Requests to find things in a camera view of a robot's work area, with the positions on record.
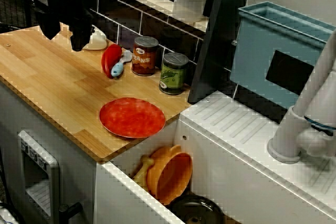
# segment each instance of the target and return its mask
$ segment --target dark tile backsplash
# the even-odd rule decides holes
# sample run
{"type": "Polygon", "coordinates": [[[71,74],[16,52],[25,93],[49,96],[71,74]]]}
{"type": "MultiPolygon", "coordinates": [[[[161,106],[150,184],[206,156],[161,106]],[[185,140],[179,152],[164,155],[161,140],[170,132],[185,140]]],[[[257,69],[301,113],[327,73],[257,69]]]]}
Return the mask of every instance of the dark tile backsplash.
{"type": "Polygon", "coordinates": [[[118,0],[99,0],[98,12],[136,33],[140,30],[141,12],[118,0]]]}
{"type": "Polygon", "coordinates": [[[134,47],[134,40],[135,38],[139,37],[139,34],[126,29],[122,26],[119,26],[119,41],[118,44],[121,45],[123,48],[126,48],[133,52],[134,47]]]}
{"type": "Polygon", "coordinates": [[[198,43],[197,43],[196,53],[195,53],[195,57],[193,59],[193,62],[198,62],[198,58],[199,58],[200,53],[201,53],[202,45],[203,45],[203,41],[199,39],[198,43]]]}
{"type": "Polygon", "coordinates": [[[106,37],[114,42],[117,43],[118,38],[118,24],[113,21],[108,20],[107,18],[99,15],[93,15],[93,24],[97,26],[103,33],[106,34],[106,37]]]}
{"type": "Polygon", "coordinates": [[[125,3],[127,3],[131,6],[134,6],[135,8],[140,9],[143,12],[148,13],[148,14],[150,14],[150,15],[156,17],[156,18],[159,18],[163,21],[168,20],[168,15],[149,7],[148,5],[144,5],[144,4],[142,4],[142,3],[140,3],[136,0],[120,0],[120,1],[125,2],[125,3]]]}
{"type": "Polygon", "coordinates": [[[191,33],[195,36],[197,36],[198,38],[201,38],[201,39],[204,39],[204,36],[205,36],[205,32],[201,31],[201,30],[198,30],[196,29],[195,27],[192,27],[182,21],[179,21],[175,18],[172,18],[172,17],[169,17],[168,18],[168,23],[173,25],[173,26],[176,26],[188,33],[191,33]]]}
{"type": "Polygon", "coordinates": [[[156,38],[160,45],[194,60],[198,39],[147,14],[142,16],[141,34],[156,38]]]}
{"type": "Polygon", "coordinates": [[[189,61],[188,65],[187,65],[187,71],[186,71],[186,77],[184,82],[186,84],[188,84],[189,86],[191,86],[193,79],[194,79],[194,75],[195,75],[195,71],[196,71],[196,66],[197,64],[189,61]]]}

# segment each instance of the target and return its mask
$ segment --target orange plate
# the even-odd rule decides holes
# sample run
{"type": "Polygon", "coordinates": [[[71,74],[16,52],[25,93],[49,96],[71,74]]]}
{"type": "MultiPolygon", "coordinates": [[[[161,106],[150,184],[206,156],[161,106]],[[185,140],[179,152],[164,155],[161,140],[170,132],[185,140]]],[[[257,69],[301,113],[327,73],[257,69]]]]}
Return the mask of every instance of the orange plate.
{"type": "Polygon", "coordinates": [[[149,137],[165,125],[164,114],[158,107],[136,98],[120,98],[105,104],[99,119],[113,134],[131,138],[149,137]]]}

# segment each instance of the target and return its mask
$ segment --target pot lid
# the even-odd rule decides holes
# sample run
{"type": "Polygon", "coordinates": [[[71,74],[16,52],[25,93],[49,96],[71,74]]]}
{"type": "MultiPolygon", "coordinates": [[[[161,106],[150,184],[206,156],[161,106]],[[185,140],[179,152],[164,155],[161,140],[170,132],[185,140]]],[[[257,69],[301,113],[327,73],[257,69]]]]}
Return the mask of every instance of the pot lid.
{"type": "Polygon", "coordinates": [[[169,209],[186,224],[223,224],[222,210],[211,200],[198,195],[182,195],[169,209]]]}

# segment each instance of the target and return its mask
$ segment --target white cabinet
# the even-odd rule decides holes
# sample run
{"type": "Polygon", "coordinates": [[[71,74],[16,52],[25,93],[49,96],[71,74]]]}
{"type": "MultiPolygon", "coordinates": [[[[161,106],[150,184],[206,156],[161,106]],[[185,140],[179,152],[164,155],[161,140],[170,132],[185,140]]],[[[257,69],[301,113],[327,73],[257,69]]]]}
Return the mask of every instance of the white cabinet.
{"type": "MultiPolygon", "coordinates": [[[[204,110],[204,114],[209,114],[209,110],[204,110]]],[[[265,124],[261,135],[269,134],[268,126],[273,127],[271,122],[265,124]]],[[[253,159],[240,152],[234,143],[228,145],[218,140],[214,132],[192,123],[184,112],[179,120],[157,135],[110,162],[98,165],[94,223],[182,224],[130,178],[142,155],[149,155],[164,145],[176,144],[180,144],[182,151],[188,152],[193,159],[191,191],[212,200],[226,215],[243,224],[336,223],[321,208],[268,176],[264,172],[267,168],[263,170],[261,166],[255,166],[251,162],[253,159]]]]}

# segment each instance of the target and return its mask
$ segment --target toy kitchen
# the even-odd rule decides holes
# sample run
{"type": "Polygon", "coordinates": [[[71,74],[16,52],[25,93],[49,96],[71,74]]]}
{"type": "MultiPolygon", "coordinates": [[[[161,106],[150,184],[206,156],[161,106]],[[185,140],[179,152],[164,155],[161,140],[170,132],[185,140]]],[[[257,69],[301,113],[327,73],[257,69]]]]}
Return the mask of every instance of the toy kitchen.
{"type": "Polygon", "coordinates": [[[109,80],[100,52],[71,51],[66,26],[53,40],[38,27],[0,35],[0,145],[26,223],[336,223],[336,28],[271,2],[224,15],[235,1],[213,8],[179,95],[130,65],[109,80]],[[287,111],[280,124],[219,90],[211,45],[235,39],[231,81],[287,111]],[[109,132],[100,109],[130,97],[160,108],[165,127],[109,132]]]}

